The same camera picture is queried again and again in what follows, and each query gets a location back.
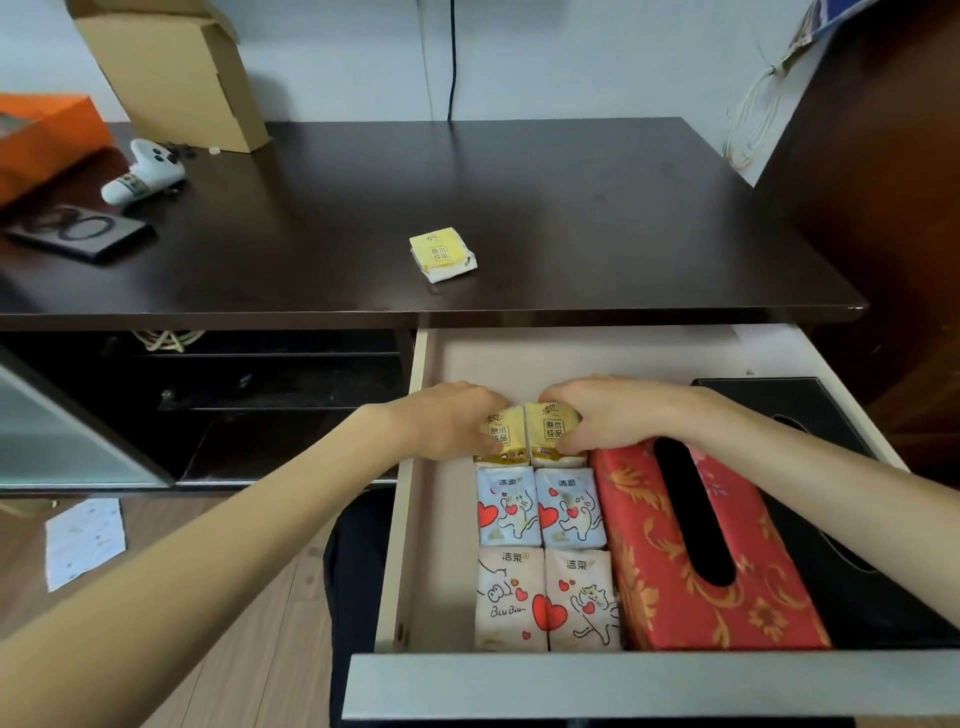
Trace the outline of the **beige wooden drawer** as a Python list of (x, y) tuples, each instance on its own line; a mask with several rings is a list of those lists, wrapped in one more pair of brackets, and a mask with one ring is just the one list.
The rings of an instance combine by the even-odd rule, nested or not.
[[(513, 401), (592, 373), (688, 384), (814, 378), (879, 461), (904, 468), (796, 325), (422, 328), (411, 392), (467, 380)], [(373, 654), (350, 667), (350, 721), (610, 719), (694, 727), (769, 719), (960, 718), (960, 649), (474, 652), (477, 513), (468, 459), (399, 468)]]

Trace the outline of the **dark brown cabinet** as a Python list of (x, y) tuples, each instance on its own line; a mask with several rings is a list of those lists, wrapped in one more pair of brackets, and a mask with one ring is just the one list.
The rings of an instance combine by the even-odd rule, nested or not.
[(840, 26), (756, 188), (869, 302), (816, 349), (911, 471), (960, 487), (960, 0)]

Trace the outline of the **person's right hand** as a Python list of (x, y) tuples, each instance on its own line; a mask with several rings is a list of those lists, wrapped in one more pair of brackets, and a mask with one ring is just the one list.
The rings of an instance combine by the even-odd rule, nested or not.
[(597, 374), (553, 384), (538, 399), (573, 407), (582, 418), (576, 430), (596, 433), (594, 450), (664, 436), (693, 443), (721, 407), (718, 396), (702, 387)]

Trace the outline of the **dark brown desk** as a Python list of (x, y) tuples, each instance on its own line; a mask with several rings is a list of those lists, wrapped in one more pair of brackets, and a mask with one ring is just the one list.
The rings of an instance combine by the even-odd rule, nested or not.
[[(97, 265), (0, 233), (0, 333), (823, 324), (869, 303), (678, 117), (276, 123)], [(431, 284), (410, 238), (477, 270)]]

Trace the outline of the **red gold patterned tissue box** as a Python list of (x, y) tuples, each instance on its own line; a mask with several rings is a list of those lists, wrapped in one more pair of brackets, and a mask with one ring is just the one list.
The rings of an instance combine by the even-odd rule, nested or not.
[(753, 483), (666, 438), (589, 462), (632, 648), (833, 647)]

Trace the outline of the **white game controller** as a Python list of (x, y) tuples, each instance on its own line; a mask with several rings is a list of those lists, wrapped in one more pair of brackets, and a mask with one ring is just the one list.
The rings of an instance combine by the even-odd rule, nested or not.
[(134, 162), (126, 174), (101, 188), (107, 205), (124, 208), (153, 197), (186, 180), (186, 167), (174, 151), (145, 138), (130, 142)]

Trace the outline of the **brown cardboard box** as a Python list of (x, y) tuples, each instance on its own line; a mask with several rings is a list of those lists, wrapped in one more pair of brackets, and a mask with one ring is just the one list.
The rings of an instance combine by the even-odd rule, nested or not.
[(249, 154), (270, 134), (232, 22), (210, 0), (64, 0), (143, 138)]

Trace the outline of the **blue printed poster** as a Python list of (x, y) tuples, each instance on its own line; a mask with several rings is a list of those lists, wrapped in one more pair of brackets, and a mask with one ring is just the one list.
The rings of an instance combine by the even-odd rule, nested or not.
[(799, 53), (824, 34), (876, 4), (879, 0), (813, 0), (801, 18), (787, 55)]

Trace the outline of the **person's left forearm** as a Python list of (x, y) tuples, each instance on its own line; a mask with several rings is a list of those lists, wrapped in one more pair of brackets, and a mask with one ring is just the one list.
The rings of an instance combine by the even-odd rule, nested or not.
[(367, 405), (0, 642), (0, 728), (139, 728), (351, 498), (402, 460)]

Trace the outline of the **white heart tissue packet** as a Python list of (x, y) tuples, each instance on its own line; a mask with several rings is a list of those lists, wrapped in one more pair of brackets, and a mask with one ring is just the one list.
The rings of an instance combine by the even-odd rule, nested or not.
[(545, 551), (483, 546), (477, 563), (474, 650), (547, 652)]
[(544, 564), (549, 650), (622, 651), (610, 553), (547, 548)]

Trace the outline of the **person's dark trousers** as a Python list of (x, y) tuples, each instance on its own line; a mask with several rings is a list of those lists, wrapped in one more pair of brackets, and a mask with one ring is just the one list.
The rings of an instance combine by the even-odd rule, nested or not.
[(329, 726), (339, 728), (352, 657), (375, 649), (396, 489), (361, 492), (336, 517), (323, 556), (331, 622)]

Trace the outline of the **black phone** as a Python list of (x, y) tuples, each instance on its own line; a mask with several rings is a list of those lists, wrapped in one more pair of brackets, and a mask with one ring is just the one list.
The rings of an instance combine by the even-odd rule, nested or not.
[(68, 203), (0, 214), (0, 234), (23, 247), (97, 265), (121, 261), (160, 239), (148, 222)]

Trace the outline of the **person's right forearm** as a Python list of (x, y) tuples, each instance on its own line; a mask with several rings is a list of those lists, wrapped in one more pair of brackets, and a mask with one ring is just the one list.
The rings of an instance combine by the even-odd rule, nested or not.
[(699, 386), (677, 439), (718, 460), (960, 628), (960, 490)]

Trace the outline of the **yellow tissue packet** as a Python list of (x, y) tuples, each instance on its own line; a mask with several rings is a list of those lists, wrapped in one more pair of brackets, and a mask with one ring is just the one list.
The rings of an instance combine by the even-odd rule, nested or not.
[(411, 254), (431, 285), (477, 270), (474, 252), (455, 228), (449, 226), (410, 238)]
[(509, 407), (486, 417), (481, 431), (496, 440), (501, 449), (494, 455), (473, 456), (477, 466), (515, 467), (531, 464), (523, 405)]
[(587, 452), (563, 454), (559, 440), (575, 430), (582, 418), (570, 405), (557, 402), (527, 402), (523, 405), (527, 445), (535, 469), (581, 469), (587, 466)]

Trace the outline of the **blue heart tissue packet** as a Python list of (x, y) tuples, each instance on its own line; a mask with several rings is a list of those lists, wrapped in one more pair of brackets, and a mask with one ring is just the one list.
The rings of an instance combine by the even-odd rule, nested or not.
[(479, 546), (541, 548), (534, 467), (476, 467), (475, 473)]
[(534, 483), (546, 549), (606, 548), (607, 534), (591, 468), (537, 468)]

